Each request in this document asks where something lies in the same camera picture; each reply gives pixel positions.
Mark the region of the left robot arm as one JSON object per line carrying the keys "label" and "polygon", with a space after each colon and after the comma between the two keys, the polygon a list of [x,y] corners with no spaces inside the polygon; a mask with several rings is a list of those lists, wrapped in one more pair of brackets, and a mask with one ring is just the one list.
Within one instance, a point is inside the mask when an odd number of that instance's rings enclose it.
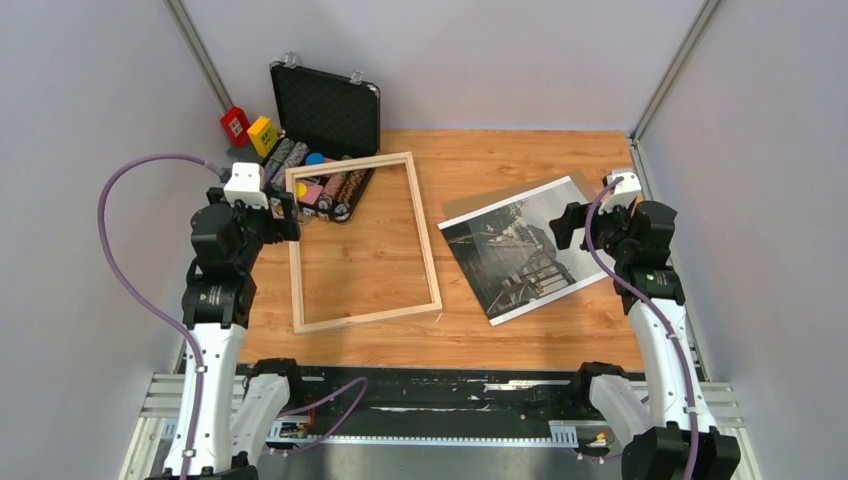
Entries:
{"label": "left robot arm", "polygon": [[191,218],[195,257],[180,323],[188,334],[179,417],[160,479],[255,479],[278,413],[298,411],[306,386],[292,359],[258,363],[239,407],[235,373],[256,292],[252,269],[263,246],[300,239],[298,209],[283,193],[267,207],[229,202],[211,188]]}

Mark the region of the light wooden picture frame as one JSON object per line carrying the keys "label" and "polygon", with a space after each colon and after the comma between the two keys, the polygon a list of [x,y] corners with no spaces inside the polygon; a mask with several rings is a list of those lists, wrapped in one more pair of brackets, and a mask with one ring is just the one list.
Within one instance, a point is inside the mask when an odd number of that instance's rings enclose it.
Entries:
{"label": "light wooden picture frame", "polygon": [[422,192],[411,153],[302,166],[286,187],[340,172],[364,171],[347,224],[311,218],[304,240],[288,245],[292,331],[310,334],[443,309]]}

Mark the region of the black and white photo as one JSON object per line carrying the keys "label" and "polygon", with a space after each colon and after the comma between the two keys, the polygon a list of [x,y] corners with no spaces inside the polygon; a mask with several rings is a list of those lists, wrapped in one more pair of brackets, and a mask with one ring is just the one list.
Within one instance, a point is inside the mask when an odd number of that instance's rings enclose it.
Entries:
{"label": "black and white photo", "polygon": [[603,280],[580,249],[580,235],[558,250],[549,221],[584,197],[559,180],[455,218],[442,228],[450,251],[488,322],[498,326]]}

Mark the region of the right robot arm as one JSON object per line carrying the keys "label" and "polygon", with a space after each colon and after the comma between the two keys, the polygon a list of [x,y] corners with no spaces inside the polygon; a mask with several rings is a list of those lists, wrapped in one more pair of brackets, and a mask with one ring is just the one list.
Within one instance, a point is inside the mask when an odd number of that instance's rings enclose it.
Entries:
{"label": "right robot arm", "polygon": [[738,440],[719,431],[700,387],[687,333],[682,283],[668,264],[677,213],[655,201],[603,213],[569,203],[550,221],[558,249],[577,229],[581,249],[612,257],[614,289],[639,342],[648,389],[640,397],[623,369],[584,363],[571,403],[584,417],[602,414],[621,442],[625,479],[729,479],[741,461]]}

